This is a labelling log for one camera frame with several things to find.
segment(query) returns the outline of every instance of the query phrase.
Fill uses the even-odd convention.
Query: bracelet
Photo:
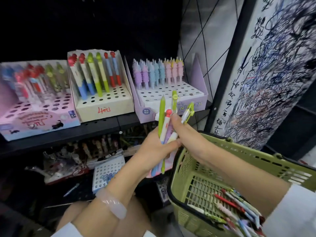
[[[120,220],[124,219],[126,216],[127,209],[125,206],[119,202],[109,191],[105,188],[100,189],[96,194],[96,197],[105,203],[110,211]]]

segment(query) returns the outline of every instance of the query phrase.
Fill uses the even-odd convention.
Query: scribbled drawing
[[[265,1],[268,8],[277,0]],[[237,71],[231,90],[240,87],[240,95],[231,114],[227,112],[224,128],[225,136],[256,149],[263,147],[315,79],[316,0],[278,0],[273,16],[262,20],[259,25],[267,34],[260,36],[251,60]]]

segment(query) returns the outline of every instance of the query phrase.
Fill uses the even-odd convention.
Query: white display box
[[[80,118],[80,121],[87,122],[87,121],[98,120],[98,119],[103,119],[103,118],[107,118],[111,116],[117,116],[117,115],[134,112],[134,103],[133,103],[133,98],[131,94],[132,92],[131,92],[131,88],[127,79],[125,67],[124,67],[120,52],[116,51],[115,57],[118,63],[118,69],[121,76],[122,85],[119,86],[116,84],[116,87],[114,88],[110,85],[111,81],[110,81],[107,66],[105,63],[105,57],[103,55],[105,52],[108,53],[112,73],[114,74],[115,71],[114,71],[110,51],[96,50],[96,49],[86,50],[86,51],[76,50],[76,51],[68,52],[68,57],[73,55],[73,53],[75,53],[77,56],[80,56],[81,53],[84,53],[87,60],[89,52],[93,54],[94,63],[95,63],[97,71],[99,72],[103,96],[99,97],[97,93],[95,95],[91,95],[88,91],[88,99],[87,100],[81,99],[81,96],[77,88],[77,84],[69,68],[68,73],[70,76],[70,87],[73,93],[74,103],[75,103],[75,107],[76,107],[78,116]],[[110,92],[105,92],[105,89],[103,86],[103,81],[101,78],[99,66],[95,58],[97,52],[100,52],[102,56],[103,67],[105,69]]]

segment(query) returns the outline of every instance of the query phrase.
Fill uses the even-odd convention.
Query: shopping basket
[[[299,184],[311,191],[316,190],[316,169],[287,159],[280,154],[270,155],[232,142],[224,138],[199,131],[208,141],[229,151],[248,163],[267,171],[286,181]],[[174,207],[174,215],[180,225],[199,237],[235,236],[218,223],[188,206],[192,204],[212,215],[223,217],[214,202],[221,202],[224,207],[236,212],[235,209],[214,198],[213,194],[223,196],[220,190],[231,188],[210,168],[197,162],[185,148],[177,152],[169,179],[167,192]]]

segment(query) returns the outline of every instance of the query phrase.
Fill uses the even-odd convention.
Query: pink display box
[[[132,91],[132,95],[133,95],[133,99],[134,99],[135,112],[140,120],[140,123],[154,121],[155,116],[159,110],[157,110],[157,108],[156,108],[156,111],[155,111],[151,107],[142,107],[141,106],[141,102],[140,102],[139,96],[137,94],[137,91],[135,89],[136,87],[135,87],[135,84],[133,83],[133,79],[132,79],[126,58],[124,58],[124,64],[126,67],[125,69],[126,69],[126,73],[127,73],[127,78],[128,78],[129,83],[130,83],[130,87],[131,87],[131,91]],[[207,97],[208,97],[208,91],[207,91],[207,88],[206,88],[206,85],[205,85],[205,82],[203,79],[203,74],[201,71],[201,67],[200,67],[200,63],[199,63],[197,55],[195,55],[195,58],[193,61],[191,75],[188,76],[188,84],[190,84],[192,87],[194,87],[197,90],[204,93],[204,95],[203,96],[199,95],[198,97],[192,96],[192,98],[188,98],[188,96],[182,96],[182,95],[178,94],[179,95],[179,99],[177,101],[178,115],[182,115],[184,113],[184,111],[187,109],[187,106],[191,102],[194,102],[194,110],[195,111],[205,110]],[[168,89],[174,90],[174,89],[176,89],[176,87],[177,86],[174,85],[173,87],[172,86],[168,87]]]
[[[67,70],[66,61],[59,60],[59,63]],[[14,91],[1,80],[0,100],[0,133],[7,141],[80,125],[69,93],[61,94],[47,104],[32,105],[20,102]]]

